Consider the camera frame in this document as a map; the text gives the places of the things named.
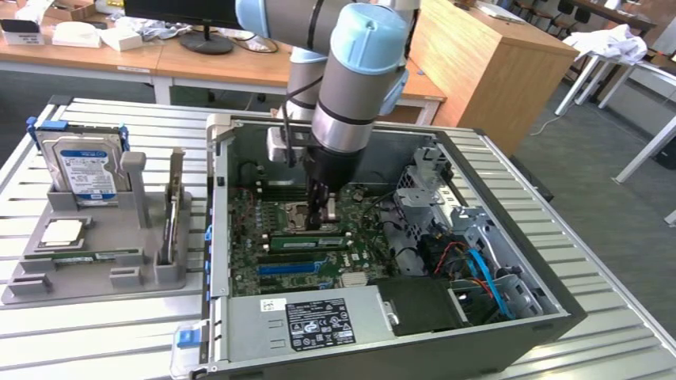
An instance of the white table leg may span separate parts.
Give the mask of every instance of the white table leg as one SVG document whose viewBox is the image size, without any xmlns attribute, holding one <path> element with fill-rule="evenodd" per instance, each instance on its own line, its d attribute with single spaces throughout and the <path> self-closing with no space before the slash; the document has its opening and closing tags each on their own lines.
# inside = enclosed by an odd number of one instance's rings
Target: white table leg
<svg viewBox="0 0 676 380">
<path fill-rule="evenodd" d="M 626 81 L 626 78 L 629 78 L 629 75 L 631 74 L 634 68 L 635 68 L 635 66 L 629 66 L 629 68 L 623 71 L 622 76 L 614 82 L 614 85 L 611 85 L 610 91 L 607 91 L 607 94 L 602 98 L 601 103 L 598 103 L 598 108 L 605 108 L 605 105 L 607 104 L 607 101 L 610 100 L 611 95 L 614 95 L 614 92 L 617 91 L 619 86 Z"/>
<path fill-rule="evenodd" d="M 610 66 L 610 62 L 605 61 L 601 66 L 601 70 L 598 70 L 598 72 L 595 73 L 595 75 L 591 78 L 591 81 L 589 82 L 589 85 L 586 86 L 586 88 L 581 92 L 581 95 L 574 100 L 575 105 L 581 105 L 581 103 L 583 103 L 583 101 L 586 100 L 586 97 L 589 96 L 589 93 L 591 93 L 591 89 L 595 87 L 595 84 L 598 83 L 602 76 L 605 75 L 605 72 L 606 72 L 609 66 Z"/>
<path fill-rule="evenodd" d="M 418 119 L 414 121 L 415 125 L 430 125 L 438 108 L 438 101 L 426 101 L 419 109 Z"/>
<path fill-rule="evenodd" d="M 566 93 L 566 97 L 562 98 L 562 102 L 558 104 L 558 108 L 553 112 L 555 114 L 555 116 L 562 115 L 562 113 L 565 112 L 567 105 L 570 104 L 571 98 L 574 97 L 574 94 L 577 93 L 577 91 L 579 91 L 581 85 L 583 84 L 586 78 L 589 78 L 589 74 L 591 73 L 593 67 L 595 67 L 597 63 L 598 63 L 598 56 L 591 55 L 591 59 L 589 59 L 589 62 L 586 64 L 586 66 L 583 67 L 583 70 L 581 71 L 579 76 L 577 77 L 577 80 L 571 84 L 571 88 L 570 88 L 570 91 L 567 91 L 567 93 Z"/>
<path fill-rule="evenodd" d="M 654 138 L 650 140 L 647 145 L 642 148 L 641 152 L 629 162 L 623 170 L 614 177 L 614 181 L 621 184 L 629 176 L 633 174 L 638 166 L 653 156 L 659 149 L 662 149 L 663 145 L 670 141 L 670 139 L 676 136 L 676 116 L 663 126 L 662 130 L 657 133 Z"/>
<path fill-rule="evenodd" d="M 676 227 L 676 211 L 673 211 L 666 218 L 663 218 L 663 221 L 670 227 Z"/>
<path fill-rule="evenodd" d="M 154 87 L 154 103 L 158 105 L 170 105 L 170 86 L 173 80 L 170 77 L 153 77 L 151 86 Z"/>
</svg>

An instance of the aluminum extrusion table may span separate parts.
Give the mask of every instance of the aluminum extrusion table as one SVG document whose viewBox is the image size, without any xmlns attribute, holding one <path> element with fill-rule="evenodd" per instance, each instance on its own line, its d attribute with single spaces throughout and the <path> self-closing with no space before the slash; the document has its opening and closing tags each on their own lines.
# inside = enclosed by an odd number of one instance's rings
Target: aluminum extrusion table
<svg viewBox="0 0 676 380">
<path fill-rule="evenodd" d="M 0 306 L 0 378 L 169 377 L 170 338 L 179 323 L 197 321 L 205 225 L 205 118 L 207 108 L 74 99 L 61 120 L 129 128 L 131 150 L 147 156 L 146 191 L 166 182 L 170 148 L 186 149 L 182 180 L 194 196 L 187 282 L 183 289 Z M 254 112 L 238 112 L 259 115 Z M 447 134 L 541 255 L 587 312 L 553 344 L 534 348 L 487 379 L 676 378 L 676 344 L 607 268 L 579 241 L 491 142 L 473 131 Z M 471 192 L 453 181 L 467 202 Z M 0 290 L 46 204 L 50 176 L 29 137 L 0 170 Z"/>
</svg>

